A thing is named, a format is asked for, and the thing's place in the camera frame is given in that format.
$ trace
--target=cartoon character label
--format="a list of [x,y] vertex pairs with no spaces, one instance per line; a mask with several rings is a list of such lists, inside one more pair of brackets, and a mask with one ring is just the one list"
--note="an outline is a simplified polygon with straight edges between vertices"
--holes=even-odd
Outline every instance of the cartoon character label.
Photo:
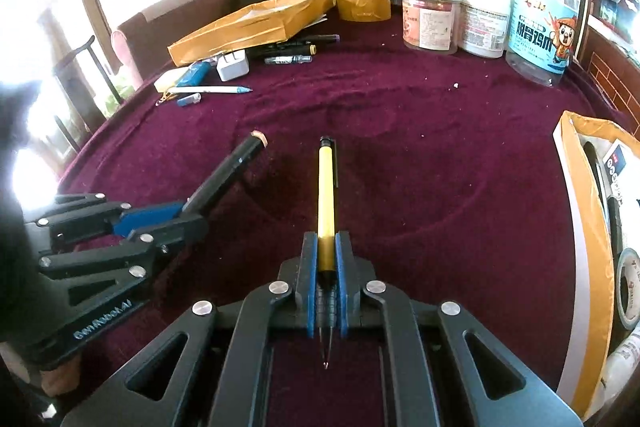
[[557,0],[515,0],[509,47],[520,57],[552,73],[569,65],[577,13]]

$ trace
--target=white charger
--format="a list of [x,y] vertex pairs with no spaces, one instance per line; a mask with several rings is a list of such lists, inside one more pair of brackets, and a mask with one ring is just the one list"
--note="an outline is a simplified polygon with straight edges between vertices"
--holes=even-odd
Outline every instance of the white charger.
[[238,50],[236,52],[222,55],[218,59],[216,66],[220,80],[228,82],[238,76],[243,76],[249,72],[249,61],[246,58],[245,50]]

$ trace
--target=blue pen cap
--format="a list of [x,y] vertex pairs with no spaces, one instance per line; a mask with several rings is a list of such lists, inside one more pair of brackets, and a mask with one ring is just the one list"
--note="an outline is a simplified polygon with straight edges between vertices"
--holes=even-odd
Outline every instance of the blue pen cap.
[[200,100],[202,100],[202,95],[199,92],[195,92],[193,94],[190,94],[189,96],[185,96],[184,98],[181,98],[180,100],[178,100],[178,105],[180,107],[184,107],[185,105],[198,103]]

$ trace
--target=white pen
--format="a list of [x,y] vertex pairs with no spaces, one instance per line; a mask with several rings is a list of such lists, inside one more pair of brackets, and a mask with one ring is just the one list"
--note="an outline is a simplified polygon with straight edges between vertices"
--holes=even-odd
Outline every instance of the white pen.
[[242,86],[193,86],[193,87],[170,87],[170,94],[186,93],[186,92],[231,92],[243,93],[252,92],[253,89]]

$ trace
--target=jar label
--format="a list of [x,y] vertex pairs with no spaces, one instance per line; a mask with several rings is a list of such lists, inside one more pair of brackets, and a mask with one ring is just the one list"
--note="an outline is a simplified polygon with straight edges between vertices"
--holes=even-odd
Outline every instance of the jar label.
[[577,37],[577,13],[557,0],[515,0],[509,48],[551,73],[563,73]]
[[504,38],[507,35],[509,15],[481,10],[462,3],[460,10],[462,20],[463,44],[471,44],[480,49],[495,52],[504,49]]
[[402,3],[402,36],[412,46],[427,50],[446,51],[451,47],[454,11],[429,10]]

